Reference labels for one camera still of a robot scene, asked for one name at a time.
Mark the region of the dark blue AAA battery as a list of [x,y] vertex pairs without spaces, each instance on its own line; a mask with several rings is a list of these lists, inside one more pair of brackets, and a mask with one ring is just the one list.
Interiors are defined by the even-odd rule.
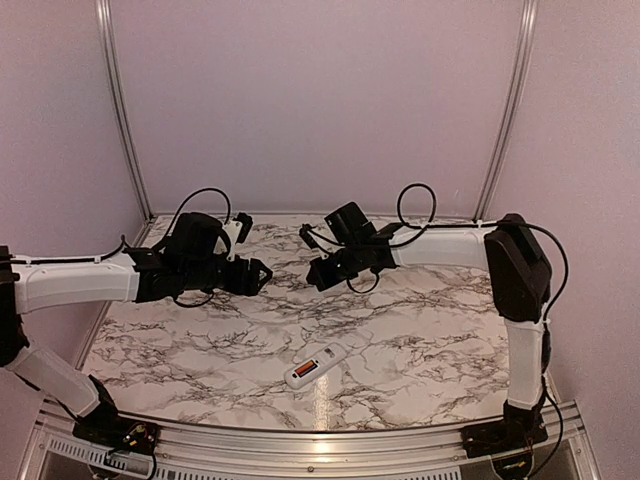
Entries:
[[317,367],[318,367],[318,364],[315,361],[310,360],[304,363],[303,365],[299,366],[298,368],[296,368],[294,370],[294,373],[298,377],[303,377],[307,375],[309,372],[315,370]]

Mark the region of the white remote control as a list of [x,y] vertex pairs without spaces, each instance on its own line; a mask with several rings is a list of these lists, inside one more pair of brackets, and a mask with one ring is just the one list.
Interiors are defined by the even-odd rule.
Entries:
[[347,352],[341,345],[331,343],[285,371],[283,379],[290,388],[299,390],[325,375],[330,369],[343,361],[346,356]]

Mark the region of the orange AAA battery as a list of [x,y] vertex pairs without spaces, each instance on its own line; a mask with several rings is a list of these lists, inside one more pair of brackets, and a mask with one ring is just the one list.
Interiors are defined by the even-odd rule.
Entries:
[[316,368],[314,364],[305,365],[303,367],[298,368],[295,373],[298,377],[302,378],[309,372],[313,371]]

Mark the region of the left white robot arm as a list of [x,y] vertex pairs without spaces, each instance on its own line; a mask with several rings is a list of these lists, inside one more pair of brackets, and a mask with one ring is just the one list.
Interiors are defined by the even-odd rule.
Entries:
[[87,258],[14,256],[3,247],[2,367],[65,405],[102,443],[119,444],[126,423],[104,386],[30,342],[22,328],[23,315],[91,302],[177,300],[187,291],[255,296],[272,272],[260,260],[236,253],[252,225],[244,213],[225,222],[204,213],[182,213],[150,248],[122,245]]

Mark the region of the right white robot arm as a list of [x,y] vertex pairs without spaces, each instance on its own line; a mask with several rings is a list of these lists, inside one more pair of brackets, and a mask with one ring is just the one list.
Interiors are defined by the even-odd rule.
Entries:
[[332,235],[325,237],[305,224],[303,241],[320,251],[306,280],[319,291],[348,282],[368,270],[411,266],[479,269],[489,275],[493,302],[504,319],[509,345],[507,403],[517,408],[501,419],[495,438],[515,448],[534,431],[531,410],[543,396],[545,315],[550,303],[552,268],[532,226],[518,214],[494,223],[427,224],[411,228],[396,221],[376,228],[360,207],[350,202],[327,215]]

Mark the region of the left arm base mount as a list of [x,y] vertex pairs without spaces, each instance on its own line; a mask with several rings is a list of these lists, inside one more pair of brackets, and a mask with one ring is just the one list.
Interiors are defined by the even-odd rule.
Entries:
[[99,404],[90,413],[75,420],[73,435],[115,451],[151,456],[160,427],[153,422],[122,417],[104,385],[93,376],[89,376],[89,379],[96,387]]

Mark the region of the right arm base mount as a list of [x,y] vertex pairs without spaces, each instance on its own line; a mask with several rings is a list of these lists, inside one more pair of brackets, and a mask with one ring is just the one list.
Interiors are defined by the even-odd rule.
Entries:
[[532,409],[522,409],[505,402],[503,416],[499,420],[463,427],[462,445],[467,457],[505,453],[546,441],[548,433],[541,409],[541,404]]

